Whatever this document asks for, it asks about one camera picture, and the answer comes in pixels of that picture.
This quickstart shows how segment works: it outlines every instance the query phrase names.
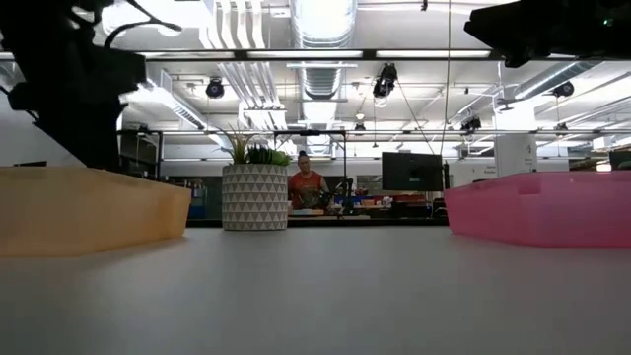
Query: woman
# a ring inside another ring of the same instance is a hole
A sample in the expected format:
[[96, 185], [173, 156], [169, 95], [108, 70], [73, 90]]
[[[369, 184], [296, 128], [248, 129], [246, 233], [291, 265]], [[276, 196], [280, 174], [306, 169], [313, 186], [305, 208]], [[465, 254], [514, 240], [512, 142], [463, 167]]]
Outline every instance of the woman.
[[324, 177], [312, 172], [309, 156], [305, 151], [298, 155], [300, 171], [289, 179], [289, 195], [294, 209], [317, 208], [320, 191], [328, 192]]

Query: orange shirt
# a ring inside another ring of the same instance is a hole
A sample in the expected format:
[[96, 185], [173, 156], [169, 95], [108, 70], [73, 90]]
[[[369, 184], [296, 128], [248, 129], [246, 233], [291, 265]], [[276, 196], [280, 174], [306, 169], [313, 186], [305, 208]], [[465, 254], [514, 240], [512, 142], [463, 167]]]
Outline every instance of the orange shirt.
[[297, 173], [289, 179], [289, 192], [292, 194], [294, 209], [316, 208], [319, 191], [322, 189], [322, 175], [312, 172], [310, 177]]

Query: table surface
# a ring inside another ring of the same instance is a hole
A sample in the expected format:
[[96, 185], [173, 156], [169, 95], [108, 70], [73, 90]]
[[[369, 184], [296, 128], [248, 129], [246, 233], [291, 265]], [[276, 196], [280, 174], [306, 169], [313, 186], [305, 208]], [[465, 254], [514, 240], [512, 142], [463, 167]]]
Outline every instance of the table surface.
[[0, 259], [0, 354], [629, 354], [631, 250], [442, 227], [186, 232]]

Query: white geometric planter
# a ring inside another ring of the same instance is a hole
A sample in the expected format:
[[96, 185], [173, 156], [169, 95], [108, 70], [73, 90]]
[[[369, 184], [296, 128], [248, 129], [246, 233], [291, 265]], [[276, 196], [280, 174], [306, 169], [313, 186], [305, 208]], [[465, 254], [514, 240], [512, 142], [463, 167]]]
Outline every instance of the white geometric planter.
[[224, 167], [222, 176], [225, 230], [287, 229], [287, 168], [239, 164]]

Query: pink plastic tray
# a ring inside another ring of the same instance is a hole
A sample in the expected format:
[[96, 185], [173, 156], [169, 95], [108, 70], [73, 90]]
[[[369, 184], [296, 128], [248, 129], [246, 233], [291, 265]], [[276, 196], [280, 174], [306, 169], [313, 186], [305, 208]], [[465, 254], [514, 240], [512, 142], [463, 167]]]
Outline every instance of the pink plastic tray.
[[449, 189], [456, 235], [538, 247], [631, 247], [631, 172], [530, 173]]

